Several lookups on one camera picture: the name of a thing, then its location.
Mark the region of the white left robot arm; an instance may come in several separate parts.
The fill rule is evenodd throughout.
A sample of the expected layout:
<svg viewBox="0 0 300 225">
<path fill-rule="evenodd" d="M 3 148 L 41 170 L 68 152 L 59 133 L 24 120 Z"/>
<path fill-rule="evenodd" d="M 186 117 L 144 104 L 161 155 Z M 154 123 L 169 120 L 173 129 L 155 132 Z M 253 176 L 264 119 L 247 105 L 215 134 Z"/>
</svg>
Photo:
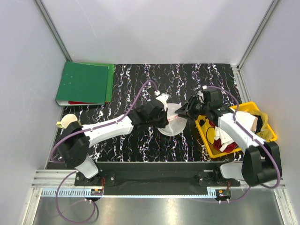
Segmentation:
<svg viewBox="0 0 300 225">
<path fill-rule="evenodd" d="M 112 120 L 89 125 L 71 122 L 54 149 L 59 152 L 67 169 L 81 172 L 85 180 L 95 186 L 101 181 L 101 174 L 95 162 L 88 157 L 89 148 L 107 139 L 128 135 L 142 127 L 165 128 L 166 125 L 167 103 L 155 99 Z"/>
</svg>

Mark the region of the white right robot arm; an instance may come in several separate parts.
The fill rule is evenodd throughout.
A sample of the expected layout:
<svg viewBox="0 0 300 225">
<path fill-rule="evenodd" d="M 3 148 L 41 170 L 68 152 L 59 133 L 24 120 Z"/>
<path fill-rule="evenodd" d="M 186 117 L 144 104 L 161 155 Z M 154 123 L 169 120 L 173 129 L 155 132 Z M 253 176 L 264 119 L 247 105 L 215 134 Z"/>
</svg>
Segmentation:
<svg viewBox="0 0 300 225">
<path fill-rule="evenodd" d="M 282 177 L 279 146 L 245 128 L 237 119 L 238 110 L 232 110 L 223 103 L 223 92 L 224 89 L 215 86 L 202 88 L 202 97 L 192 96 L 176 110 L 176 114 L 185 119 L 196 120 L 200 115 L 207 117 L 243 151 L 241 162 L 222 164 L 213 173 L 214 183 L 223 186 L 229 179 L 236 179 L 245 181 L 251 187 L 277 188 Z"/>
</svg>

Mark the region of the white pink mesh laundry bag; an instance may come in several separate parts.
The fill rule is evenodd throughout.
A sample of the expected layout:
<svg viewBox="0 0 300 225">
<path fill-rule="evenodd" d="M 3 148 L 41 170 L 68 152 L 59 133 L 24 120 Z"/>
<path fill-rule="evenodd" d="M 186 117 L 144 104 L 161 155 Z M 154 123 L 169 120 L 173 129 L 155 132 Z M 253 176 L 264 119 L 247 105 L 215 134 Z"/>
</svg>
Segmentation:
<svg viewBox="0 0 300 225">
<path fill-rule="evenodd" d="M 165 128 L 158 128 L 158 131 L 166 136 L 176 136 L 183 132 L 186 127 L 187 119 L 180 117 L 176 110 L 180 109 L 181 105 L 175 103 L 167 104 L 167 119 L 168 125 Z"/>
</svg>

